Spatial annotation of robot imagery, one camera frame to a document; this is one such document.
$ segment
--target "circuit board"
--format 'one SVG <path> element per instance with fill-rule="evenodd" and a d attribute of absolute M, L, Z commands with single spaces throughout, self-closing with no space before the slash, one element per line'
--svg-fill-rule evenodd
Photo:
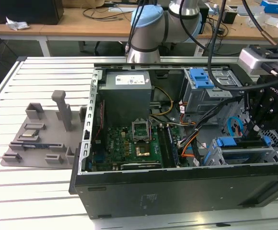
<path fill-rule="evenodd" d="M 102 163 L 96 164 L 97 171 L 118 170 L 118 167 L 115 169 L 115 165 L 121 165 L 123 163 L 160 163 L 163 167 L 158 129 L 159 127 L 157 126 L 151 126 L 149 130 L 151 138 L 146 141 L 149 143 L 149 155 L 138 156 L 131 126 L 108 128 L 105 158 Z M 180 140 L 178 127 L 172 126 L 171 132 L 173 141 L 176 144 Z M 135 135 L 144 136 L 145 134 L 145 127 L 137 127 L 135 129 Z"/>

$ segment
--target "gray post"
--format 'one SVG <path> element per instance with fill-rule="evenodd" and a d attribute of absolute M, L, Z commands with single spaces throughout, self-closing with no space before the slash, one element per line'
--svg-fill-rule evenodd
<path fill-rule="evenodd" d="M 66 92 L 63 90 L 55 90 L 52 94 L 52 100 L 57 103 L 63 125 L 66 131 L 70 131 L 72 123 L 71 123 L 70 114 L 67 109 L 67 105 L 64 101 L 65 97 L 66 97 Z"/>

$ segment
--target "floor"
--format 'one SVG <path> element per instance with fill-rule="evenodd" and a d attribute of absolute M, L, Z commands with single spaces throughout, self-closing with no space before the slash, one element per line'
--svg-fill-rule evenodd
<path fill-rule="evenodd" d="M 18 56 L 33 56 L 41 57 L 42 51 L 37 41 L 5 41 L 8 46 Z M 78 42 L 72 41 L 52 41 L 50 42 L 50 49 L 53 56 L 94 56 L 94 47 L 96 42 L 86 42 L 85 52 L 80 52 Z M 194 44 L 177 44 L 173 50 L 170 51 L 170 44 L 160 46 L 161 56 L 193 56 L 195 51 Z M 241 45 L 222 45 L 218 50 L 220 53 L 230 53 L 240 51 L 244 46 Z M 118 42 L 101 42 L 98 46 L 99 56 L 123 56 L 124 51 Z M 9 69 L 15 63 L 17 57 L 5 47 L 4 43 L 0 41 L 0 82 L 4 79 Z"/>

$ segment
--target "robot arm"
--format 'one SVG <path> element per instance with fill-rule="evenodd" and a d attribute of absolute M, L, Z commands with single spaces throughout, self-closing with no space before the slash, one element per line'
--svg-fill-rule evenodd
<path fill-rule="evenodd" d="M 180 23 L 180 2 L 181 0 L 173 0 L 168 11 L 163 11 L 162 7 L 154 5 L 143 8 L 130 47 L 127 47 L 129 48 L 128 63 L 160 62 L 158 46 L 161 42 L 185 42 L 189 39 Z M 185 0 L 182 8 L 183 22 L 193 37 L 198 35 L 202 23 L 197 2 L 198 0 Z M 135 18 L 133 12 L 132 24 L 138 16 Z"/>
<path fill-rule="evenodd" d="M 238 63 L 248 74 L 259 74 L 257 84 L 278 79 L 278 45 L 249 46 L 241 51 Z M 245 138 L 257 135 L 260 129 L 278 129 L 278 85 L 245 92 L 245 109 L 249 121 Z"/>

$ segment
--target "open computer tower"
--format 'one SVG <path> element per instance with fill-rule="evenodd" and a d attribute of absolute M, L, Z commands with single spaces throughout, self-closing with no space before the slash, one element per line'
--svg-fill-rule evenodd
<path fill-rule="evenodd" d="M 222 84 L 251 82 L 236 64 L 212 70 Z M 97 64 L 71 180 L 89 217 L 262 207 L 277 198 L 278 130 L 239 142 L 244 99 L 224 104 L 201 127 L 197 151 L 182 153 L 202 115 L 238 95 L 215 88 L 199 64 Z"/>

